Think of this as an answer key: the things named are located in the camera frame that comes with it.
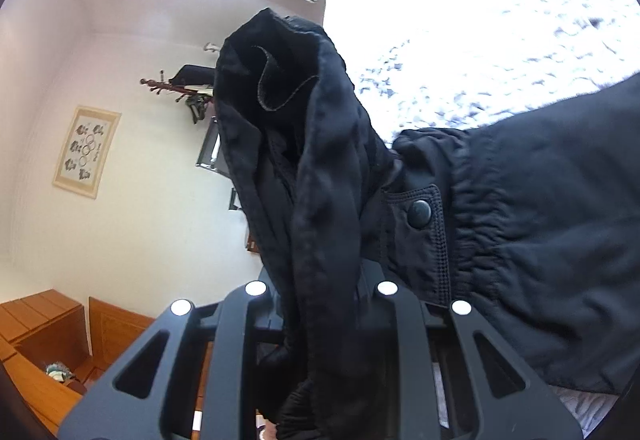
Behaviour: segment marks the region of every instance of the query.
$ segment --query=snap button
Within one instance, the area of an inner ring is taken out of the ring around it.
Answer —
[[[431,220],[431,206],[425,200],[416,200],[407,211],[406,220],[414,229],[424,229]]]

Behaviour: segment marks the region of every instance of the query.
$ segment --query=poster illustration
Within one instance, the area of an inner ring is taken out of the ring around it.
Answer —
[[[120,114],[78,106],[60,152],[53,184],[95,198]]]

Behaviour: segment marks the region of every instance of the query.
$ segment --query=wall scroll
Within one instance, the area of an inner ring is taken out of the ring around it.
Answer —
[[[53,185],[95,198],[120,114],[78,106],[60,152]]]

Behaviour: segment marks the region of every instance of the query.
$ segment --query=black jacket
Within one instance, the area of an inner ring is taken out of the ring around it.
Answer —
[[[640,362],[640,76],[387,149],[317,25],[263,10],[217,64],[222,146],[286,347],[260,405],[280,438],[375,438],[384,373],[360,260],[471,302],[549,384],[617,393]]]

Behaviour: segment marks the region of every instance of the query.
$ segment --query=picture frame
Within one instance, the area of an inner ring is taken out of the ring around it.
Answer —
[[[78,106],[60,150],[53,185],[95,198],[120,113]]]

